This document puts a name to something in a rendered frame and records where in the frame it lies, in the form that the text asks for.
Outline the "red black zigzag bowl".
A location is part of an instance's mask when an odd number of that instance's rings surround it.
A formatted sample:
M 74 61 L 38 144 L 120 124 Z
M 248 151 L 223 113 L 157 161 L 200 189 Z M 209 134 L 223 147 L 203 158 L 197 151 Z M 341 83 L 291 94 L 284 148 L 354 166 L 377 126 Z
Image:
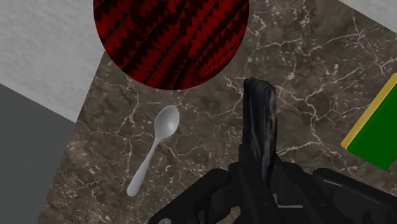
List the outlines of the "red black zigzag bowl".
M 215 77 L 244 38 L 249 0 L 92 0 L 96 30 L 130 78 L 182 90 Z

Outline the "black glossy oblong slab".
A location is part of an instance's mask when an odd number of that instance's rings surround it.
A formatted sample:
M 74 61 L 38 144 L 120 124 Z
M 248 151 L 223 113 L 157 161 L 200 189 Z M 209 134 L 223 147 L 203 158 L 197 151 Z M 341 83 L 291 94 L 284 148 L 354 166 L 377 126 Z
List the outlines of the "black glossy oblong slab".
M 243 137 L 262 180 L 270 184 L 277 141 L 276 91 L 267 81 L 244 80 Z

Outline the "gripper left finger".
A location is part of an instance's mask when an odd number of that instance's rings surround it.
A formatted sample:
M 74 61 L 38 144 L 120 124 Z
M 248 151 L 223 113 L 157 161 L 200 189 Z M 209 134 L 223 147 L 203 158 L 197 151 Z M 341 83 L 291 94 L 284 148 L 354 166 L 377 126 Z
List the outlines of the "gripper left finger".
M 155 213 L 148 224 L 217 224 L 231 208 L 240 215 L 232 224 L 279 224 L 279 209 L 269 183 L 262 180 L 248 146 L 228 170 L 212 169 Z

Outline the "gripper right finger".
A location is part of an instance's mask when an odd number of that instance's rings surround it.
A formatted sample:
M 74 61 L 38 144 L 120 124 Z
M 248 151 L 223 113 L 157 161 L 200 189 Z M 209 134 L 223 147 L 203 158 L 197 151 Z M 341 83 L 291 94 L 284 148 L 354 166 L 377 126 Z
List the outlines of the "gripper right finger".
M 331 169 L 309 174 L 275 155 L 270 189 L 280 208 L 307 215 L 301 224 L 397 224 L 397 197 Z

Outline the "green box with yellow edge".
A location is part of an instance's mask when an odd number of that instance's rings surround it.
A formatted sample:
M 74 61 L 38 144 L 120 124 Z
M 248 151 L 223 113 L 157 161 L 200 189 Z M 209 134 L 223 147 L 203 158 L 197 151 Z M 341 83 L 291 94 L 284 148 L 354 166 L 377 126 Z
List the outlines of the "green box with yellow edge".
M 383 170 L 397 158 L 397 73 L 353 125 L 341 147 Z

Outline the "white plastic spoon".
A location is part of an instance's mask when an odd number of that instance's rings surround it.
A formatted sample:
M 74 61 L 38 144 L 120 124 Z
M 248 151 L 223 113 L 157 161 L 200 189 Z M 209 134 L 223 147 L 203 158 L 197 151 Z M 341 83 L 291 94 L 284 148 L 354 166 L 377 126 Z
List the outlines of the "white plastic spoon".
M 160 143 L 164 139 L 171 137 L 179 126 L 180 114 L 177 107 L 170 105 L 166 106 L 162 109 L 154 121 L 154 131 L 155 131 L 155 139 L 149 150 L 146 158 L 143 160 L 142 164 L 139 166 L 138 170 L 134 174 L 131 182 L 127 187 L 127 195 L 129 197 L 134 197 L 137 195 L 142 182 L 147 173 L 150 161 L 153 157 L 153 154 Z

